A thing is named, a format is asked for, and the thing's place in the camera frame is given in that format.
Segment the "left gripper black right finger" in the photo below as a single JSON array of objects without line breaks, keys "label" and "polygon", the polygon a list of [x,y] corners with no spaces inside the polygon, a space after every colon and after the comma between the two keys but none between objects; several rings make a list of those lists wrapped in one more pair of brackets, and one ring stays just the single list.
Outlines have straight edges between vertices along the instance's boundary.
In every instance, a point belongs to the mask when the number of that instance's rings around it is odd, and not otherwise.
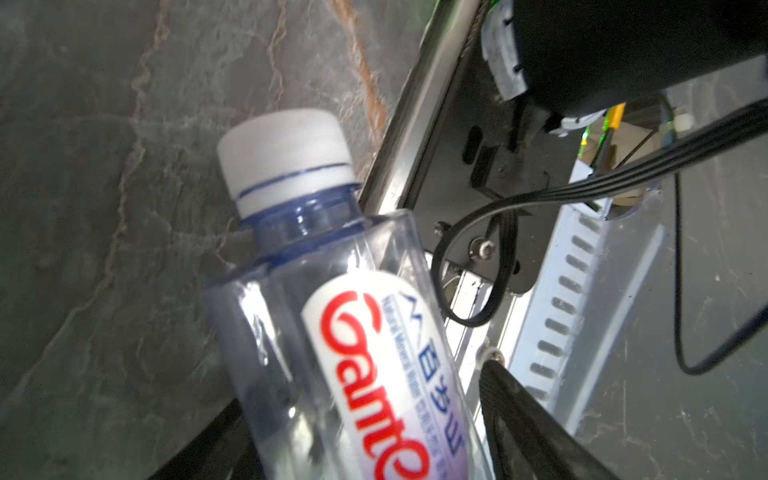
[{"label": "left gripper black right finger", "polygon": [[497,479],[614,479],[500,363],[484,363],[479,393]]}]

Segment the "clear bottle blue cap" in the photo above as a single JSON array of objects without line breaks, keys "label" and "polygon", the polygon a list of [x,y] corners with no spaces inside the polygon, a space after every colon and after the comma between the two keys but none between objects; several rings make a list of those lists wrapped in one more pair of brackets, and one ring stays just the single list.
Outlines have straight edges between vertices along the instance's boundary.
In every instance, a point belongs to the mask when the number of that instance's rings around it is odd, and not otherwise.
[{"label": "clear bottle blue cap", "polygon": [[292,109],[220,140],[254,260],[204,295],[270,479],[488,479],[406,210],[368,216],[337,118]]}]

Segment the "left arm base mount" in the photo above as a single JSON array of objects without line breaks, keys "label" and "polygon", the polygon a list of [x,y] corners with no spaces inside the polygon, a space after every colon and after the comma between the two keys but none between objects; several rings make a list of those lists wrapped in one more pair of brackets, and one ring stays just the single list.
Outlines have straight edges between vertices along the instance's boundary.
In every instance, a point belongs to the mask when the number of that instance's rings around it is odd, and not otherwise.
[{"label": "left arm base mount", "polygon": [[[453,225],[493,201],[570,183],[585,128],[558,137],[543,125],[536,130],[535,107],[520,99],[503,101],[479,44],[461,62],[427,143],[418,193],[411,208],[423,245],[432,252],[438,223]],[[561,207],[524,207],[518,213],[517,253],[508,290],[524,294],[536,284]],[[486,280],[498,271],[499,253],[471,258],[470,244],[481,237],[498,247],[498,227],[485,220],[463,234],[447,260]]]}]

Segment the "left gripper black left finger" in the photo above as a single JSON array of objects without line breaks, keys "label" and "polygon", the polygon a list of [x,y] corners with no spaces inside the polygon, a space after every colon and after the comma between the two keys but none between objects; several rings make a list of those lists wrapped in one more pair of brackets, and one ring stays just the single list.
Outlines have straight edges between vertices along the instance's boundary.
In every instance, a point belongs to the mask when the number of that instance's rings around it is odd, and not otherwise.
[{"label": "left gripper black left finger", "polygon": [[149,479],[263,479],[264,469],[237,399]]}]

